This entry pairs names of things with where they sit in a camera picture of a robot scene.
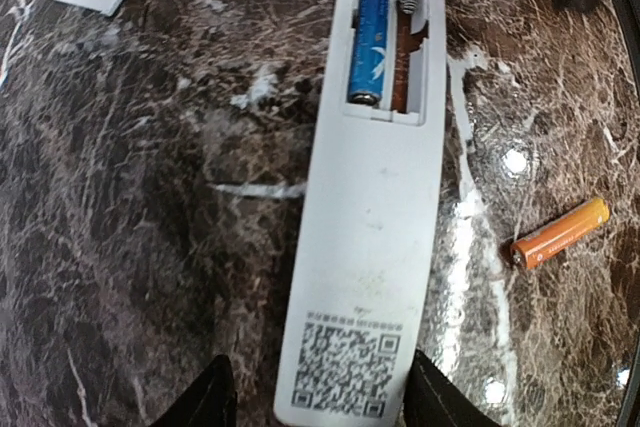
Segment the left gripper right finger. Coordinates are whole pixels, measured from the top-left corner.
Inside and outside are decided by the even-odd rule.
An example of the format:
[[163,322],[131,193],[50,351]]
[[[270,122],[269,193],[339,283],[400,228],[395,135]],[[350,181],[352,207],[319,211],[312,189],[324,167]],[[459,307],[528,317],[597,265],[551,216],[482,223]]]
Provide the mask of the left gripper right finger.
[[409,371],[403,416],[408,427],[495,427],[421,350]]

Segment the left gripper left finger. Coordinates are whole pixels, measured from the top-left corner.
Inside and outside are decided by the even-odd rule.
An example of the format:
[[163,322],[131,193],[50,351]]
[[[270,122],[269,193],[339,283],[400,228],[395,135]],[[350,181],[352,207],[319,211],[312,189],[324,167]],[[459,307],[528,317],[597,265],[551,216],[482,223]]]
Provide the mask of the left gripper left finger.
[[235,427],[237,400],[230,359],[217,355],[151,427]]

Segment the white remote control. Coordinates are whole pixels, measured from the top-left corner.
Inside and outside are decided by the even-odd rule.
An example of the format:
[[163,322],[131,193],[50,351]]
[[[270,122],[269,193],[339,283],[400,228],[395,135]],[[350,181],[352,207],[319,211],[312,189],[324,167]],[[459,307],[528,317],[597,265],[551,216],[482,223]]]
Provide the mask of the white remote control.
[[359,0],[335,0],[274,414],[391,426],[417,345],[439,203],[445,0],[389,0],[384,88],[347,99]]

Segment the orange battery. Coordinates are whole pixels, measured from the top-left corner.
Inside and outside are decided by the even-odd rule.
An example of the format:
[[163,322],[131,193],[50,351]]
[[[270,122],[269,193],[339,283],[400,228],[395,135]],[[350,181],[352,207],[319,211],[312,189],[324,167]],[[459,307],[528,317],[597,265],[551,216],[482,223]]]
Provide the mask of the orange battery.
[[534,269],[605,224],[609,218],[609,207],[602,198],[586,201],[514,242],[510,246],[511,261],[519,268]]

